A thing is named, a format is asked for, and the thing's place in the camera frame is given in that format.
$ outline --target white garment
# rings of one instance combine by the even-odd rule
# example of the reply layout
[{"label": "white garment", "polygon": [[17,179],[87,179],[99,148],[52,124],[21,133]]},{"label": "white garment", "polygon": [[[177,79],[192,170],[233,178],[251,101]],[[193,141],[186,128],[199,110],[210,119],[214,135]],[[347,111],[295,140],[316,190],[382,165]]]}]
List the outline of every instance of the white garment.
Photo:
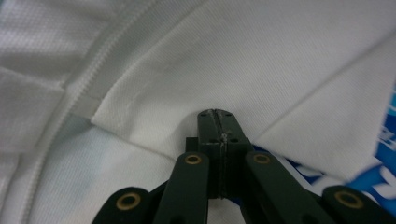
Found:
[{"label": "white garment", "polygon": [[[20,163],[15,174],[0,174],[0,183],[6,183],[0,200],[7,192],[1,223],[86,222],[97,207],[68,196],[107,198],[89,187],[106,180],[91,174],[88,187],[75,188],[76,195],[70,191],[65,204],[50,204],[53,214],[43,216],[45,201],[62,192],[53,179],[70,180],[70,189],[79,179],[59,169],[87,168],[76,166],[79,156],[67,147],[56,154],[62,144],[50,147],[72,112],[92,119],[93,129],[112,133],[103,144],[129,147],[136,153],[122,151],[125,157],[147,164],[182,153],[185,137],[196,135],[196,114],[208,108],[235,113],[253,143],[341,178],[352,177],[372,157],[396,77],[395,1],[126,4],[6,0],[2,5],[0,152]],[[87,150],[104,141],[76,135],[84,137]],[[65,138],[63,144],[75,142]],[[92,166],[129,162],[114,150],[113,157],[106,152],[109,164]],[[52,151],[65,157],[59,159],[64,163],[58,164]],[[107,173],[112,185],[104,190],[153,189],[172,169],[163,162],[162,168],[137,172],[131,182]],[[164,173],[156,174],[161,169]],[[149,180],[151,172],[158,176]],[[41,193],[44,189],[54,194]],[[70,216],[63,206],[80,209]]]}]

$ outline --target white cloth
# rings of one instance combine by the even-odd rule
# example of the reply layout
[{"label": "white cloth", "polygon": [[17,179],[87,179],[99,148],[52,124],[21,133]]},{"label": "white cloth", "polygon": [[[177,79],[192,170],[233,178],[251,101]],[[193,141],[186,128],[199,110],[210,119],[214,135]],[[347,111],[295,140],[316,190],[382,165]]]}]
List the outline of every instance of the white cloth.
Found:
[{"label": "white cloth", "polygon": [[[395,78],[395,1],[137,0],[125,6],[107,0],[2,5],[0,151],[19,159],[0,161],[9,168],[0,174],[6,180],[0,197],[7,193],[1,223],[90,220],[89,202],[67,196],[51,211],[76,206],[76,219],[43,216],[44,202],[56,193],[40,192],[60,192],[49,176],[70,180],[66,186],[77,195],[106,198],[77,186],[79,176],[70,174],[89,168],[62,146],[62,165],[49,156],[39,178],[73,111],[114,133],[108,143],[131,147],[122,155],[148,164],[180,154],[184,138],[196,135],[196,114],[208,108],[235,113],[254,143],[332,175],[352,177],[372,155]],[[90,141],[100,142],[97,136]],[[137,148],[151,152],[130,157]],[[93,161],[99,170],[111,169],[120,158]],[[147,179],[149,170],[158,171],[136,172],[132,182],[107,175],[114,185],[103,190],[154,188],[162,177]],[[106,182],[98,175],[87,186]]]}]

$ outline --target brass ring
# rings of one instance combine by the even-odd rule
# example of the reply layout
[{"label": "brass ring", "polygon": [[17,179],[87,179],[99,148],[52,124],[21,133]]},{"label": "brass ring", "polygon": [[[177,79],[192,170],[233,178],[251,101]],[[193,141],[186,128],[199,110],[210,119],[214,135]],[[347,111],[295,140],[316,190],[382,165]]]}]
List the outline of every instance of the brass ring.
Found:
[{"label": "brass ring", "polygon": [[[124,200],[126,198],[134,198],[134,201],[132,203],[125,203]],[[121,211],[131,210],[136,208],[140,204],[140,201],[141,201],[140,195],[138,195],[137,193],[133,193],[133,192],[126,193],[117,200],[117,207]]]},{"label": "brass ring", "polygon": [[[334,194],[334,196],[335,196],[335,199],[339,203],[345,205],[346,207],[360,209],[360,208],[363,208],[363,206],[364,206],[363,201],[353,193],[349,193],[347,191],[338,191]],[[355,202],[349,202],[349,201],[345,200],[343,198],[345,196],[352,198]]]},{"label": "brass ring", "polygon": [[184,161],[187,164],[195,165],[195,164],[201,163],[202,159],[201,159],[201,157],[199,157],[197,155],[190,155],[190,156],[186,157],[186,159],[184,159]]},{"label": "brass ring", "polygon": [[253,160],[260,164],[267,164],[271,161],[271,159],[267,155],[262,155],[262,154],[254,155]]}]

